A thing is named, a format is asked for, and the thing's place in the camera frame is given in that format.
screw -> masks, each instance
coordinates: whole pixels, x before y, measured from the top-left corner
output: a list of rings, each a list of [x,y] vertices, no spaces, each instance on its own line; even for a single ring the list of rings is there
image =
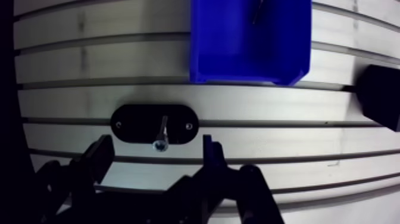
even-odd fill
[[[167,135],[167,121],[168,116],[162,117],[160,132],[153,142],[153,149],[164,152],[168,149],[168,135]]]
[[[192,130],[193,125],[191,123],[187,123],[185,128],[186,128],[186,130]]]

metal bolt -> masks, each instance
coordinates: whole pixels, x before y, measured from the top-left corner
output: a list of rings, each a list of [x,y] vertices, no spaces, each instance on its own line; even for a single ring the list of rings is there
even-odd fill
[[[153,149],[164,152],[168,149],[168,135],[167,135],[167,121],[168,116],[162,117],[160,132],[158,133],[155,141],[153,142]]]
[[[121,122],[117,122],[117,123],[115,123],[115,126],[119,129],[119,128],[121,128],[121,125],[122,125],[122,123]]]
[[[186,130],[192,130],[193,125],[191,123],[187,123],[185,128],[186,128]]]

mounting screw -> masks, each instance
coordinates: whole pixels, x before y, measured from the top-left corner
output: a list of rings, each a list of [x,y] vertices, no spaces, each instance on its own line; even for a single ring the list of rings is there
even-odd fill
[[[153,149],[164,152],[168,149],[168,142],[165,140],[156,140],[153,142]]]
[[[193,129],[193,125],[191,123],[187,123],[185,128],[186,128],[186,130],[192,130]]]

blue plastic bin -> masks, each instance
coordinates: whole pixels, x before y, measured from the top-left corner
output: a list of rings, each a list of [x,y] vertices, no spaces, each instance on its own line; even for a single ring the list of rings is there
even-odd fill
[[[308,73],[311,1],[264,0],[259,6],[260,0],[192,0],[192,82],[293,85]]]

black oval plate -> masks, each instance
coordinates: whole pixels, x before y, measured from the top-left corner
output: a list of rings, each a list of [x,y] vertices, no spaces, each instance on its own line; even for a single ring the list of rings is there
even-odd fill
[[[151,144],[160,132],[163,116],[168,116],[170,144],[185,144],[197,135],[199,120],[185,105],[124,105],[112,115],[111,129],[121,141]]]

